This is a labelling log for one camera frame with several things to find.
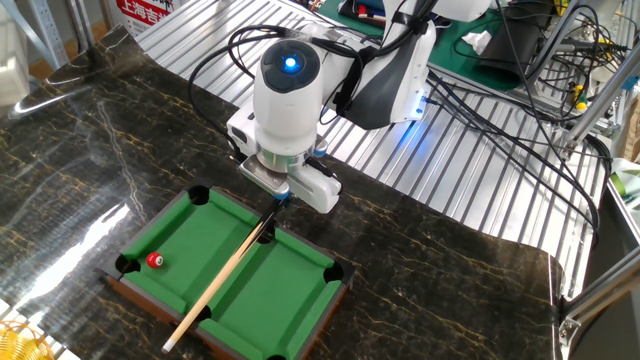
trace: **pool cue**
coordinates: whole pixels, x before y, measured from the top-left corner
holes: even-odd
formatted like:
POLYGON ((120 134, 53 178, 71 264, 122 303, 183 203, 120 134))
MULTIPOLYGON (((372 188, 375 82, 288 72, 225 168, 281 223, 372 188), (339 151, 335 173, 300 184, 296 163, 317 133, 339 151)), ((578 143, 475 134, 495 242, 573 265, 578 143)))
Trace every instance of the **pool cue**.
POLYGON ((229 275, 233 272, 233 270, 238 266, 240 261, 244 258, 244 256, 249 252, 251 245, 255 243, 260 235, 267 229, 267 227, 273 223, 273 220, 276 214, 284 207, 285 200, 276 200, 274 199, 267 211, 260 217, 258 223, 253 228, 253 231, 247 236, 247 238, 242 242, 240 247, 233 253, 233 255, 227 260, 227 263, 224 264, 222 270, 216 275, 213 279, 209 287, 202 293, 200 299, 196 302, 195 305, 191 308, 187 316, 182 320, 180 325, 173 332, 169 340, 162 347, 162 352, 168 354, 173 346, 180 340, 182 335, 189 329, 193 321, 200 314, 202 309, 207 305, 207 303, 211 300, 213 295, 220 289, 220 286, 227 280, 229 275))

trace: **billiard ball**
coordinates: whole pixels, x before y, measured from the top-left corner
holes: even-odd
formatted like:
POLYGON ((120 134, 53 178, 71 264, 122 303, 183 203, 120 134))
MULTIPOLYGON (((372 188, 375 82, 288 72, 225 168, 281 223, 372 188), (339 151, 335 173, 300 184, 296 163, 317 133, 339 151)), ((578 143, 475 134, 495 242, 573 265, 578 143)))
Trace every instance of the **billiard ball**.
POLYGON ((164 259, 162 258, 162 255, 157 252, 152 252, 147 256, 147 265, 149 265, 150 268, 159 268, 162 266, 163 262, 164 259))

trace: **white tissue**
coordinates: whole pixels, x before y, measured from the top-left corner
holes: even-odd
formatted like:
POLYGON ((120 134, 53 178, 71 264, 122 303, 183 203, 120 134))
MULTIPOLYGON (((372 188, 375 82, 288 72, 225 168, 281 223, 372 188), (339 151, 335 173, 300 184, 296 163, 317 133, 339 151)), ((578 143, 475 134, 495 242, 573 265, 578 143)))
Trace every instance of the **white tissue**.
POLYGON ((473 47, 473 51, 476 54, 481 55, 484 49, 487 47, 487 44, 491 40, 491 34, 487 30, 483 31, 480 34, 476 33, 468 33, 467 35, 462 37, 467 44, 473 47))

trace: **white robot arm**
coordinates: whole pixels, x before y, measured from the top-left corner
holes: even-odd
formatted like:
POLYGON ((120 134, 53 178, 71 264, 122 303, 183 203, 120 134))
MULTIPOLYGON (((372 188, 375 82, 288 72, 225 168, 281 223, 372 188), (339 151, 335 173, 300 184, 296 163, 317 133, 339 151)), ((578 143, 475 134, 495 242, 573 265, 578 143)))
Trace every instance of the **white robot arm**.
POLYGON ((419 119, 435 42, 426 17, 435 5, 439 15, 470 21, 490 1, 384 0, 398 22, 387 22, 380 49, 365 49, 359 39, 318 24, 272 45, 255 74, 253 104, 227 122, 228 134, 247 156, 241 172, 276 198, 293 193, 318 212, 329 212, 341 184, 316 159, 327 148, 316 130, 323 104, 364 129, 419 119), (343 44, 361 57, 328 51, 323 41, 343 44), (387 47, 394 43, 401 45, 387 47))

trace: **marble surface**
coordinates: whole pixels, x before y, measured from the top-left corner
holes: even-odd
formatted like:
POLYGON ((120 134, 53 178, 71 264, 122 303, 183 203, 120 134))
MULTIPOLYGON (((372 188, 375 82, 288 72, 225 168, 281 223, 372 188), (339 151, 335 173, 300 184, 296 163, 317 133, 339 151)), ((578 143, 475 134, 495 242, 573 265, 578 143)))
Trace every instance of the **marble surface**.
MULTIPOLYGON (((224 123, 232 105, 197 91, 224 123)), ((551 359, 557 262, 462 226, 332 159, 336 209, 294 202, 280 223, 357 268, 310 359, 551 359)), ((100 281, 116 252, 194 177, 262 210, 186 82, 122 28, 0 120, 0 298, 89 359, 208 359, 100 281)))

